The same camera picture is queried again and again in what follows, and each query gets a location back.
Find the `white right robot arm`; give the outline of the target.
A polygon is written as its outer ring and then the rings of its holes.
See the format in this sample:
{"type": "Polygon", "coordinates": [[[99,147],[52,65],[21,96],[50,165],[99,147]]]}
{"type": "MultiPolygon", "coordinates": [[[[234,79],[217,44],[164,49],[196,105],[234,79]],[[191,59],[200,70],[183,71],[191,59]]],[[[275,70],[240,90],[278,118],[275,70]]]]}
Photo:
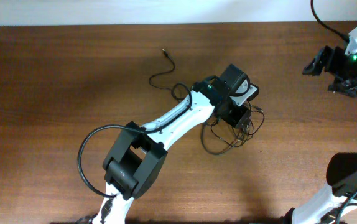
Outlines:
{"type": "MultiPolygon", "coordinates": [[[[357,97],[357,27],[346,35],[346,47],[322,48],[303,69],[304,75],[322,72],[335,79],[328,90],[357,97]]],[[[327,167],[325,185],[305,204],[291,208],[280,223],[340,223],[357,209],[357,152],[335,154],[327,167]]]]}

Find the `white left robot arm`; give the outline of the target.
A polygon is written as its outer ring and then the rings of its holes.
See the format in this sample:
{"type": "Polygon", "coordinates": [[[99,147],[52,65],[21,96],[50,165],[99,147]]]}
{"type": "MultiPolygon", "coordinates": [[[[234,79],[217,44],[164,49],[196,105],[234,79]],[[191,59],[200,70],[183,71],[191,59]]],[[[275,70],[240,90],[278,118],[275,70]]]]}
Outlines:
{"type": "Polygon", "coordinates": [[[80,177],[103,203],[97,214],[83,217],[79,223],[124,223],[135,199],[141,197],[155,182],[169,148],[185,133],[216,116],[235,129],[243,129],[250,122],[251,110],[245,106],[258,96],[258,86],[234,65],[229,65],[221,76],[206,77],[186,89],[188,95],[169,112],[156,120],[137,125],[104,125],[94,129],[83,140],[78,151],[77,166],[80,177]],[[83,173],[81,158],[88,140],[105,129],[120,129],[120,134],[106,155],[106,191],[90,184],[83,173]]]}

